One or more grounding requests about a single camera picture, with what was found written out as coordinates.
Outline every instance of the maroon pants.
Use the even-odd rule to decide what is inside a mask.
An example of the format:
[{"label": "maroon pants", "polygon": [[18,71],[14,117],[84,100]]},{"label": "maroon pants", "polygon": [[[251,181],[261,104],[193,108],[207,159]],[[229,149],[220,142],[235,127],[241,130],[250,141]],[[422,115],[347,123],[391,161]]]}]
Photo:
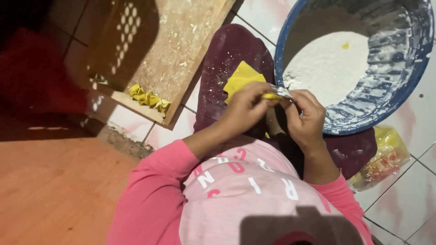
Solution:
[{"label": "maroon pants", "polygon": [[[275,84],[274,61],[263,41],[238,24],[221,27],[214,34],[204,58],[194,133],[220,119],[227,107],[224,103],[227,94],[223,88],[242,61],[261,73],[268,83]],[[286,129],[286,116],[280,106],[276,107],[276,114],[282,128]],[[245,134],[281,150],[302,177],[304,155],[297,144],[289,136],[267,139],[266,131],[267,126],[263,119]],[[347,136],[326,135],[324,140],[333,161],[337,167],[342,168],[346,179],[355,175],[377,151],[372,128]]]}]

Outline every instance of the hand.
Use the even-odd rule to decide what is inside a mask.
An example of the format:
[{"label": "hand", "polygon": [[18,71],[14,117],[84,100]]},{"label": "hand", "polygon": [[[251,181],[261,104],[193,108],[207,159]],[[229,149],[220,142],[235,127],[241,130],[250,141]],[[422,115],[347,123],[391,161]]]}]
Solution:
[{"label": "hand", "polygon": [[[305,155],[325,148],[323,126],[326,109],[307,90],[293,90],[289,94],[294,98],[294,103],[288,100],[280,103],[285,109],[289,135]],[[296,105],[303,111],[301,115]]]},{"label": "hand", "polygon": [[274,102],[261,99],[261,96],[271,91],[269,84],[252,82],[233,94],[231,101],[221,119],[216,122],[221,125],[224,133],[233,138],[252,128],[265,114]]}]

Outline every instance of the white tile floor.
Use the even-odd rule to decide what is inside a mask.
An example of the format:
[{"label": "white tile floor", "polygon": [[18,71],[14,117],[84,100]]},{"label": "white tile floor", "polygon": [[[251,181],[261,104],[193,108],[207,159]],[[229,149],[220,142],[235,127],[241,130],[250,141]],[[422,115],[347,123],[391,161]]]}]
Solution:
[{"label": "white tile floor", "polygon": [[[60,51],[65,50],[70,43],[65,64],[73,79],[79,79],[79,71],[84,69],[87,45],[102,21],[104,8],[98,1],[58,0],[50,14],[50,22],[56,28],[50,27],[48,33],[58,43]],[[281,26],[295,1],[238,0],[231,13],[235,16],[229,19],[233,17],[232,23],[245,26],[259,37],[273,55]],[[415,158],[398,175],[355,195],[369,219],[365,221],[385,245],[400,245],[405,241],[410,245],[436,245],[434,77],[436,58],[431,58],[415,91],[398,111],[385,120],[385,123],[398,130]],[[88,114],[116,127],[127,137],[157,149],[192,134],[198,92],[199,82],[185,103],[186,107],[181,108],[181,115],[173,130],[148,121],[96,91],[89,94]]]}]

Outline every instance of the red object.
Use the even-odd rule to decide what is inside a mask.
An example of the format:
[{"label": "red object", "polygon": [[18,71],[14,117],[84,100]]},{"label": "red object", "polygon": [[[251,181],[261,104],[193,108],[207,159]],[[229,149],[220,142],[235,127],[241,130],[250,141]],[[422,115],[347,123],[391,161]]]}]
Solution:
[{"label": "red object", "polygon": [[86,93],[68,77],[62,55],[50,39],[19,28],[3,43],[1,107],[30,113],[84,113]]}]

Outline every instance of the sleeve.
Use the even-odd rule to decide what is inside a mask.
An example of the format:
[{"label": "sleeve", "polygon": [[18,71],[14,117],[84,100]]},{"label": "sleeve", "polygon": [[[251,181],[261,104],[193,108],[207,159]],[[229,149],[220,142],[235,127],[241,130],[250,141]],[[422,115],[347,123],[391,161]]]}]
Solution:
[{"label": "sleeve", "polygon": [[344,217],[349,220],[365,239],[367,245],[374,245],[371,232],[363,221],[365,213],[359,203],[354,199],[354,194],[341,174],[339,178],[324,185],[309,184],[323,195]]},{"label": "sleeve", "polygon": [[180,244],[180,218],[186,203],[180,181],[198,162],[182,140],[141,160],[117,203],[106,243]]}]

